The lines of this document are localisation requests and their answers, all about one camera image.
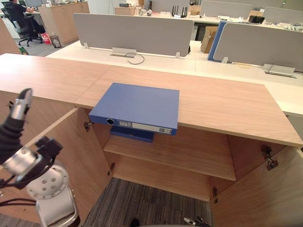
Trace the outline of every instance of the gray carpet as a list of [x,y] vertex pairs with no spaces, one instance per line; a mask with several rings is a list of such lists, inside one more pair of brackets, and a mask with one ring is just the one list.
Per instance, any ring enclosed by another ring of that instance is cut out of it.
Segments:
[[[184,225],[183,217],[201,216],[211,223],[210,204],[156,188],[113,178],[87,217],[84,227],[129,226],[133,218],[143,225]],[[0,214],[0,227],[40,227]]]
[[0,227],[40,227],[40,224],[0,214]]
[[29,42],[29,47],[27,47],[27,41],[23,41],[21,43],[21,46],[18,45],[20,39],[14,39],[15,43],[17,44],[17,47],[23,46],[26,51],[28,52],[29,55],[32,56],[40,56],[40,57],[45,57],[51,53],[56,52],[60,48],[54,48],[52,44],[41,44],[39,40],[33,40],[32,42]]

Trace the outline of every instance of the black office chair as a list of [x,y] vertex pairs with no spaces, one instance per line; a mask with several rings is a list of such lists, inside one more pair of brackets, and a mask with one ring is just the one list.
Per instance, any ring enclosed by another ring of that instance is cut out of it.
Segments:
[[39,37],[38,32],[36,32],[34,24],[33,24],[33,17],[32,15],[27,16],[27,20],[23,17],[21,20],[15,21],[11,19],[11,13],[9,11],[9,8],[2,8],[1,9],[4,15],[9,19],[9,21],[13,24],[15,31],[19,35],[26,35],[27,37],[19,41],[19,45],[21,45],[21,42],[27,40],[27,46],[29,42],[32,42],[33,40],[39,40],[40,43],[42,42],[42,38]]

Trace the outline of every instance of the gray partition panel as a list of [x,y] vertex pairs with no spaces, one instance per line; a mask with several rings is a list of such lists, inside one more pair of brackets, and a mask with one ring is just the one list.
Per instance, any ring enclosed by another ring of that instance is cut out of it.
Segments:
[[265,7],[263,16],[265,17],[266,22],[271,23],[282,22],[292,25],[303,23],[303,11],[298,10]]
[[[172,6],[189,7],[190,0],[152,0],[153,12],[171,12]],[[148,7],[148,0],[144,1],[144,6]]]
[[81,45],[181,57],[188,54],[192,20],[99,14],[73,14]]
[[227,23],[214,53],[214,59],[253,65],[277,64],[303,71],[303,33]]
[[202,0],[200,16],[205,14],[208,17],[229,16],[247,19],[252,9],[250,4]]

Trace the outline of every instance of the cardboard box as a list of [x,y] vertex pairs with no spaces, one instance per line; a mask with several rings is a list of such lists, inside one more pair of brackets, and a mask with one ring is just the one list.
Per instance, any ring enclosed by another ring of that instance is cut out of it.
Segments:
[[201,11],[201,6],[198,5],[189,6],[188,11],[190,12],[190,15],[199,15]]
[[143,7],[144,6],[144,0],[138,0],[138,5]]
[[249,18],[250,16],[259,16],[259,17],[262,17],[262,16],[263,16],[263,13],[260,12],[260,11],[257,11],[257,10],[251,10],[251,11],[250,11],[250,14],[249,14],[249,16],[248,16],[248,18]]
[[135,7],[115,7],[115,15],[133,16]]
[[209,53],[210,48],[212,47],[214,36],[216,35],[216,31],[218,26],[206,26],[205,27],[205,35],[201,42],[201,51],[203,53]]

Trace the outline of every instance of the office cubicle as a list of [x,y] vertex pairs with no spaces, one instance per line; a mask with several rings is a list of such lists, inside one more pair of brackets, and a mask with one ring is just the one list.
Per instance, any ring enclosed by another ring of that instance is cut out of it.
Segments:
[[253,7],[250,4],[203,0],[201,3],[200,16],[228,16],[233,18],[243,17],[244,19],[247,19],[252,9]]
[[213,1],[251,4],[253,6],[253,9],[256,9],[256,10],[264,9],[266,6],[293,9],[293,10],[302,10],[303,9],[302,0],[213,0]]
[[275,7],[265,7],[263,16],[266,22],[288,23],[291,25],[303,23],[303,11],[292,9],[281,9]]
[[172,56],[179,52],[181,57],[188,54],[194,27],[192,20],[78,13],[73,16],[82,46],[87,43],[88,47]]
[[303,33],[257,25],[221,22],[208,59],[303,71]]

